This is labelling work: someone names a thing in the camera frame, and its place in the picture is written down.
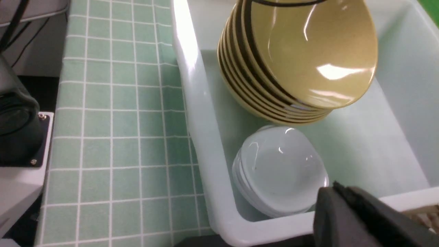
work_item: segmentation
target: white bowl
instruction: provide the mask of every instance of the white bowl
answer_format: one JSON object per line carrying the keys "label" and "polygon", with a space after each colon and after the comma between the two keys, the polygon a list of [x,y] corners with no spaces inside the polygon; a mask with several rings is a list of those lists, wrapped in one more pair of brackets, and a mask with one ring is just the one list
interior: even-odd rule
{"label": "white bowl", "polygon": [[249,203],[273,218],[312,207],[328,174],[313,145],[290,127],[267,127],[248,137],[234,162],[234,179]]}

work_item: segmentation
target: screw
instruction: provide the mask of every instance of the screw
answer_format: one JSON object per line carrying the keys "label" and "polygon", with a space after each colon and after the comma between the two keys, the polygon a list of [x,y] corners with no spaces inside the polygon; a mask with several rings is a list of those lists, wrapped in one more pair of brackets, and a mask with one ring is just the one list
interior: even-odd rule
{"label": "screw", "polygon": [[41,121],[44,121],[44,120],[46,120],[46,118],[47,118],[47,116],[44,115],[44,114],[38,114],[38,117],[39,117],[39,119],[40,119]]}

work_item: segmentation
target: green tile pattern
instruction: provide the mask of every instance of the green tile pattern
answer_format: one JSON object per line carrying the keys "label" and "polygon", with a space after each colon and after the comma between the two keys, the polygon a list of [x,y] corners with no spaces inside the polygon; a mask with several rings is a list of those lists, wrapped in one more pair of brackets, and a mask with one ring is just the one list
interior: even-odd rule
{"label": "green tile pattern", "polygon": [[170,0],[72,0],[36,246],[213,234],[171,22]]}

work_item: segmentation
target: white plastic bin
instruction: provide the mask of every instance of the white plastic bin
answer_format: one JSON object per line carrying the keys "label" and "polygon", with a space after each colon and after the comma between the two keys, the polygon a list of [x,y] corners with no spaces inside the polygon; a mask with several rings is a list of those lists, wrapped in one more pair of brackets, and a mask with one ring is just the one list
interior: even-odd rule
{"label": "white plastic bin", "polygon": [[[366,0],[379,36],[376,79],[355,104],[299,127],[331,181],[404,211],[439,203],[439,31],[416,0]],[[233,246],[312,232],[314,212],[269,219],[230,178],[234,156],[266,121],[223,84],[216,46],[234,0],[172,0],[174,49],[211,227]]]}

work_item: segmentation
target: yellow bowl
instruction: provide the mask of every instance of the yellow bowl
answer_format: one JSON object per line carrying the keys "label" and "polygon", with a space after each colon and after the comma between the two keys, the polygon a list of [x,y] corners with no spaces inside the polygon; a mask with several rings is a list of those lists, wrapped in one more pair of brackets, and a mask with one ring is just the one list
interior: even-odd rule
{"label": "yellow bowl", "polygon": [[267,98],[262,96],[260,92],[257,91],[256,88],[252,87],[251,83],[248,82],[250,80],[248,77],[246,78],[243,75],[243,72],[240,71],[240,64],[236,62],[233,58],[232,53],[235,51],[233,50],[233,41],[231,40],[231,24],[232,22],[228,21],[226,24],[226,27],[224,29],[223,37],[221,39],[221,46],[220,49],[223,50],[224,56],[223,56],[223,62],[225,63],[225,67],[228,68],[229,72],[231,73],[232,80],[234,80],[235,86],[241,88],[242,91],[244,91],[249,98],[251,98],[254,102],[259,102],[263,107],[275,114],[278,114],[280,116],[285,116],[287,118],[293,117],[295,119],[314,119],[318,118],[323,115],[327,115],[330,111],[325,112],[315,112],[315,111],[305,111],[302,109],[296,109],[291,107],[291,110],[282,108],[281,106],[275,105],[271,101],[269,101]]}
{"label": "yellow bowl", "polygon": [[278,97],[278,94],[272,90],[272,88],[267,86],[268,79],[263,77],[263,74],[259,73],[259,67],[257,64],[248,64],[248,61],[250,60],[249,54],[247,54],[244,44],[244,37],[242,36],[241,31],[241,5],[236,4],[234,11],[232,12],[232,40],[233,43],[230,44],[233,46],[234,50],[236,51],[233,53],[235,60],[240,64],[241,70],[245,72],[245,74],[250,78],[251,85],[257,89],[259,92],[261,92],[266,98],[270,99],[270,101],[274,102],[275,104],[281,106],[284,109],[288,109],[291,111],[303,112],[307,113],[309,111],[315,112],[315,114],[319,113],[325,113],[327,112],[327,109],[317,109],[305,104],[302,104],[292,98],[284,97],[280,98]]}
{"label": "yellow bowl", "polygon": [[278,95],[335,109],[367,91],[378,62],[378,40],[364,1],[300,7],[292,7],[291,0],[240,3],[250,62],[273,78],[269,85]]}
{"label": "yellow bowl", "polygon": [[231,72],[226,67],[226,62],[224,61],[224,52],[221,47],[221,43],[218,43],[218,63],[220,66],[220,71],[223,75],[224,82],[226,86],[228,87],[229,91],[231,92],[232,96],[238,101],[238,103],[243,106],[245,109],[247,109],[252,114],[262,117],[264,119],[267,119],[271,122],[287,125],[287,126],[296,126],[296,125],[303,125],[303,124],[310,124],[316,121],[319,121],[323,119],[326,115],[310,119],[310,120],[301,120],[301,119],[293,119],[293,116],[291,118],[283,117],[276,115],[262,107],[258,102],[253,102],[249,97],[246,95],[246,93],[239,87],[236,86],[236,84],[233,81],[233,77]]}

